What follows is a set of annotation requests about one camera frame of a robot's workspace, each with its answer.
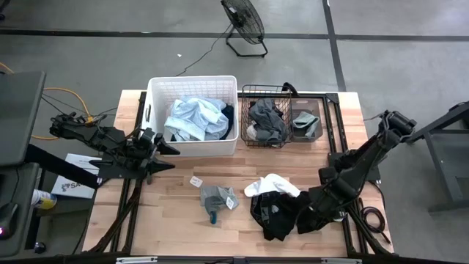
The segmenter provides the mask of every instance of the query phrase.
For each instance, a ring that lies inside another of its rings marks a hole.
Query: white plastic laundry basket
[[[227,105],[233,106],[233,127],[226,140],[171,142],[172,134],[164,127],[164,123],[170,114],[171,104],[183,95],[220,99]],[[163,133],[166,142],[181,152],[180,156],[233,155],[239,135],[236,78],[234,76],[194,76],[150,79],[141,127],[151,128],[156,133]]]

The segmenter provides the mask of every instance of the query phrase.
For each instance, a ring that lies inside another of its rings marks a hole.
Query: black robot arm
[[[155,132],[150,128],[137,128],[126,136],[124,131],[114,127],[100,126],[106,115],[92,122],[86,122],[83,117],[75,118],[75,115],[73,112],[52,118],[50,132],[64,139],[77,139],[88,147],[103,152],[101,161],[90,161],[100,168],[99,177],[142,179],[147,175],[174,168],[173,164],[156,158],[156,153],[180,154],[165,142],[163,134],[156,134],[152,141]]]
[[[345,210],[376,254],[390,254],[374,239],[350,206],[360,195],[369,171],[384,159],[389,150],[405,142],[416,125],[416,121],[409,120],[398,111],[385,111],[380,117],[378,132],[365,144],[357,150],[347,151],[334,164],[319,170],[321,186],[309,189],[311,204],[299,219],[308,219],[308,226],[302,228],[314,231],[334,221],[338,212]]]

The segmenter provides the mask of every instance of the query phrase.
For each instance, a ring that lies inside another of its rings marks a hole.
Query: label tag
[[[200,188],[203,182],[204,182],[203,180],[200,180],[196,176],[192,176],[191,180],[189,180],[189,183],[191,183],[193,186],[197,188]]]
[[[235,205],[235,202],[229,197],[226,198],[226,206],[228,206],[228,209],[232,210],[233,205]]]

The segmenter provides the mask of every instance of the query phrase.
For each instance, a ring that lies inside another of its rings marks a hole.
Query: wooden table
[[[141,90],[123,90],[114,126],[130,133],[134,129]],[[367,139],[358,95],[339,93],[341,113],[350,149],[360,147]],[[330,107],[336,146],[340,150],[334,110]],[[289,143],[281,149],[248,148],[239,138],[233,156],[201,158],[162,158],[175,169],[153,175],[153,184],[143,186],[137,216],[132,254],[185,256],[263,256],[263,257],[344,257],[347,255],[340,223],[331,223],[320,231],[299,235],[294,229],[285,241],[266,241],[262,228],[251,217],[251,199],[244,188],[269,173],[288,179],[300,190],[320,184],[318,169],[327,166],[328,134],[324,131],[314,143]],[[234,210],[224,209],[212,225],[200,206],[199,189],[192,186],[192,176],[204,184],[233,187],[240,204]],[[116,217],[122,180],[110,180],[97,190],[89,221],[84,250],[92,248]],[[361,194],[365,206],[383,212],[380,193],[366,184]],[[355,225],[351,221],[354,246],[358,249]],[[125,241],[127,223],[120,239]],[[392,251],[381,235],[376,238]]]

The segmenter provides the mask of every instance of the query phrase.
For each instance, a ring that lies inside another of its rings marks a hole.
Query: laundry basket handle
[[[288,89],[290,90],[290,92],[292,92],[293,96],[298,96],[298,91],[296,90],[296,88],[294,88],[293,85],[291,85],[290,83],[286,82],[281,88],[281,91],[286,92]]]

